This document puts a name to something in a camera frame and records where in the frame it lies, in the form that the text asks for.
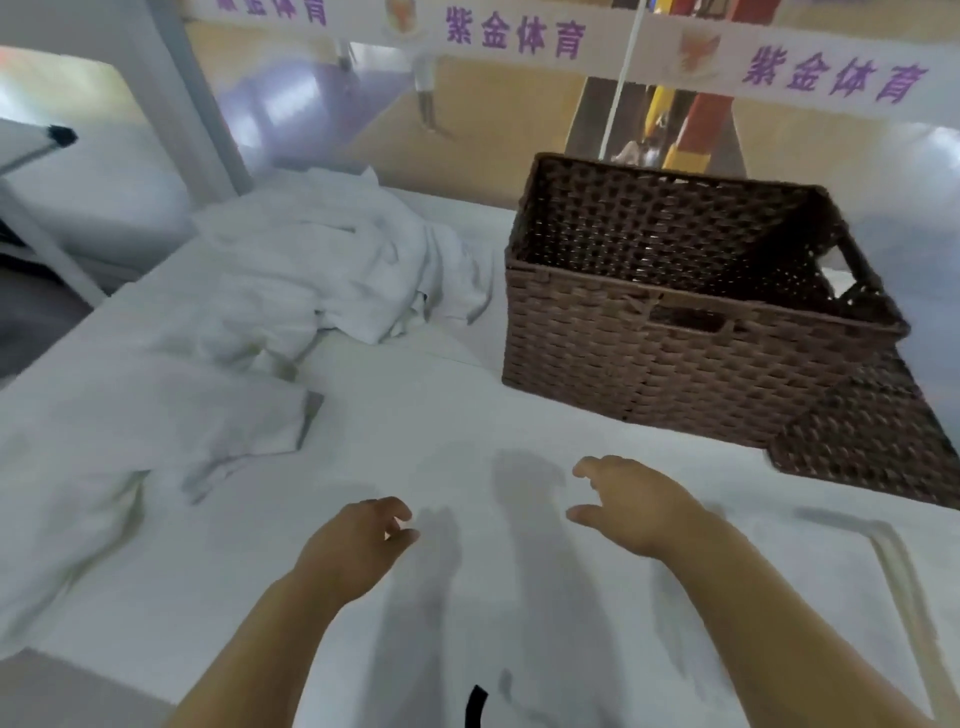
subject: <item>black strap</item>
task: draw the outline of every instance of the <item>black strap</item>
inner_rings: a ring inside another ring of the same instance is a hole
[[[479,685],[473,686],[473,691],[467,699],[467,720],[464,728],[480,728],[480,716],[483,714],[483,707],[487,704],[487,691]]]

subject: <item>forearm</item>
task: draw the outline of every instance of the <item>forearm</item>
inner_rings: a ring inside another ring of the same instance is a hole
[[[280,728],[300,694],[340,602],[292,571],[260,597],[233,639],[183,699],[167,728]]]
[[[703,618],[754,728],[932,725],[733,526],[703,511],[661,558]]]

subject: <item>brown woven basket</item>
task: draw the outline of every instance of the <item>brown woven basket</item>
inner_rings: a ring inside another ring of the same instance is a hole
[[[856,278],[835,298],[817,258]],[[765,447],[909,327],[820,187],[538,155],[507,249],[503,381]]]
[[[830,389],[767,453],[784,473],[960,508],[960,458],[895,349]]]

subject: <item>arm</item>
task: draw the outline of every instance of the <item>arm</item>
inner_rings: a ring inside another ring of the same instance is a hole
[[[662,562],[684,585],[753,728],[926,728],[934,723],[797,595],[733,526],[666,475],[587,457],[602,505],[567,517]]]
[[[317,531],[293,569],[260,597],[167,728],[292,725],[327,626],[417,539],[417,531],[396,522],[411,518],[398,498],[365,500]]]

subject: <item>banner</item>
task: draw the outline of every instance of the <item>banner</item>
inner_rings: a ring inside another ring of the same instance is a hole
[[[960,127],[955,46],[650,14],[628,78],[857,116]]]
[[[544,0],[187,0],[187,15],[616,79],[635,12]],[[648,12],[628,79],[960,127],[960,50]]]

